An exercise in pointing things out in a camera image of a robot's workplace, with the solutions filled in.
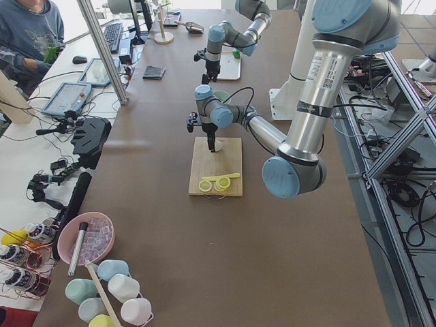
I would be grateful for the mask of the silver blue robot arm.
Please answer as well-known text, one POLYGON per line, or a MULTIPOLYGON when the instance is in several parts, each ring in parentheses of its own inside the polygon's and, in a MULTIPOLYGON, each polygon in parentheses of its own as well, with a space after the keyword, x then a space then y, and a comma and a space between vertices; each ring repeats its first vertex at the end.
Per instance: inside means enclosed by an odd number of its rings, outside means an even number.
POLYGON ((270 8, 263 1, 237 1, 235 10, 248 18, 251 24, 243 32, 237 31, 232 23, 226 20, 209 27, 206 48, 194 54, 194 61, 205 61, 206 72, 202 75, 202 84, 217 80, 221 71, 223 46, 233 47, 244 55, 251 56, 261 33, 270 26, 272 20, 270 8))
POLYGON ((306 7, 305 18, 315 31, 314 55, 287 133, 263 119, 252 106, 225 104, 211 88, 220 72, 221 52, 229 45, 245 55, 255 50, 261 33, 270 26, 271 14, 263 1, 237 1, 236 11, 251 25, 244 32, 223 21, 208 30, 207 45, 197 51, 206 72, 194 97, 198 118, 215 150, 215 132, 241 124, 271 152, 262 168, 267 190, 278 198, 293 198, 314 191, 326 179, 326 167, 318 146, 339 89, 352 59, 396 47, 399 39, 400 1, 315 1, 306 7))

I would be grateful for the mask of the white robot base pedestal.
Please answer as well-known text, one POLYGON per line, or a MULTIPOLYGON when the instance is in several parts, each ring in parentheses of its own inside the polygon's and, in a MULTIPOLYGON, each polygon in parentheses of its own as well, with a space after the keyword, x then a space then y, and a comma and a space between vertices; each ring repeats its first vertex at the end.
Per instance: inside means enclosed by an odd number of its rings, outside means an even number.
POLYGON ((272 119, 276 121, 292 120, 296 113, 297 103, 305 85, 314 47, 312 38, 316 32, 311 17, 315 1, 306 1, 305 12, 302 14, 301 28, 296 43, 294 58, 287 82, 280 89, 270 89, 270 109, 272 119))

